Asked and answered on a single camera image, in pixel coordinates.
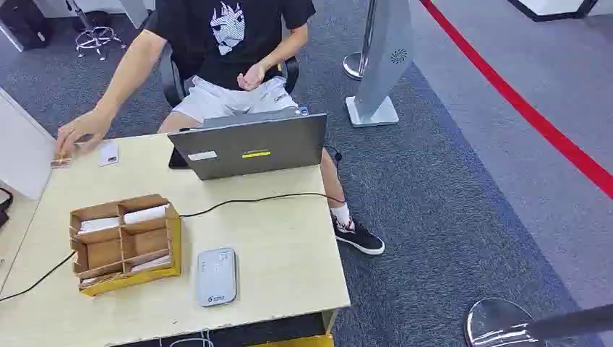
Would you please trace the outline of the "person's right hand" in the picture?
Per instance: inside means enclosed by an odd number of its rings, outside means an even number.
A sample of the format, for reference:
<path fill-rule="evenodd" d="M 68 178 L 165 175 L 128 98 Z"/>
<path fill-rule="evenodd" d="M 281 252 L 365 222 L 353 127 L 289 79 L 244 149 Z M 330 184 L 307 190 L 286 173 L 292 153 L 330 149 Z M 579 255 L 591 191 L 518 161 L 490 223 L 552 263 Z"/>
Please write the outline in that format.
<path fill-rule="evenodd" d="M 68 155 L 75 149 L 75 144 L 83 137 L 89 137 L 84 142 L 94 145 L 102 140 L 108 133 L 117 110 L 94 108 L 58 129 L 55 154 Z"/>

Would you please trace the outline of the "person's left hand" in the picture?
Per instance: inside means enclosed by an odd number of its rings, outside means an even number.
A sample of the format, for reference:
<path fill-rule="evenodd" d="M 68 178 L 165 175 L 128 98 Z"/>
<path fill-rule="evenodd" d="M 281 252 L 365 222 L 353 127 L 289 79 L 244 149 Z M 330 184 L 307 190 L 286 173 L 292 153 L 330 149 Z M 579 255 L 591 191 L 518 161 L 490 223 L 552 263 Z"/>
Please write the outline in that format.
<path fill-rule="evenodd" d="M 261 85 L 267 68 L 261 63 L 252 65 L 247 72 L 240 73 L 237 76 L 239 87 L 245 91 L 251 91 Z"/>

